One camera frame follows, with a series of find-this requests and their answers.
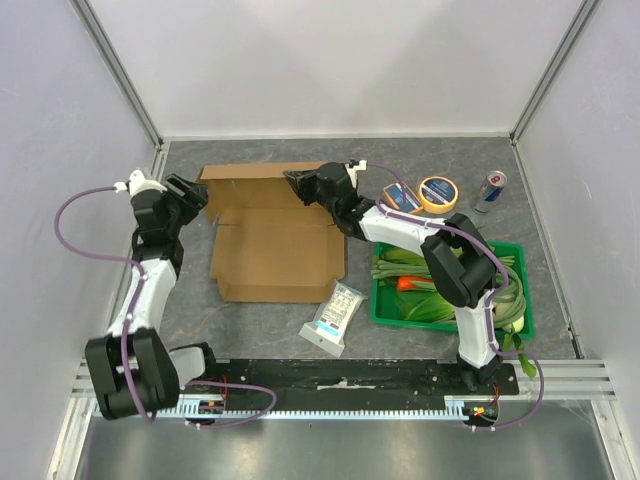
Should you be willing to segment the brown cardboard box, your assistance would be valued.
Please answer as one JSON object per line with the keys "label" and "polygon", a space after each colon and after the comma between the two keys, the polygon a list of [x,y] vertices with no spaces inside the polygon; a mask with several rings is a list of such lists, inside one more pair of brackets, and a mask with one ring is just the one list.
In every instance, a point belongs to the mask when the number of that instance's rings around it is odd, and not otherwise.
{"label": "brown cardboard box", "polygon": [[198,175],[215,224],[210,275],[226,302],[322,303],[346,271],[346,238],[284,177],[315,162],[206,165]]}

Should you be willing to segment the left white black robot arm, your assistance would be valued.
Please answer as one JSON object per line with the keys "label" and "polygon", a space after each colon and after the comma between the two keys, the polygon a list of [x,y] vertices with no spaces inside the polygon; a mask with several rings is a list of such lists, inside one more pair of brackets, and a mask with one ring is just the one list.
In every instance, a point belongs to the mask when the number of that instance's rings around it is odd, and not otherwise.
{"label": "left white black robot arm", "polygon": [[206,206],[208,192],[174,174],[159,182],[141,170],[121,187],[130,195],[136,220],[131,280],[106,334],[86,344],[85,360],[105,419],[136,414],[152,419],[175,407],[187,384],[208,393],[220,378],[207,343],[169,351],[158,334],[183,263],[180,231]]}

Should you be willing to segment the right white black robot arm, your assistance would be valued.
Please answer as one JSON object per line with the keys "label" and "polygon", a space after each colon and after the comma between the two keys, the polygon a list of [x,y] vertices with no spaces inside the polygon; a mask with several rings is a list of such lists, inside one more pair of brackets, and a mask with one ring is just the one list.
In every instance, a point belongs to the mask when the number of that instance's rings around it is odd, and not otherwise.
{"label": "right white black robot arm", "polygon": [[497,276],[507,280],[506,269],[467,216],[426,219],[359,194],[358,175],[369,166],[365,160],[328,162],[283,175],[304,205],[323,207],[344,235],[424,258],[436,291],[454,306],[459,384],[469,393],[481,393],[493,383],[493,369],[500,363],[492,308]]}

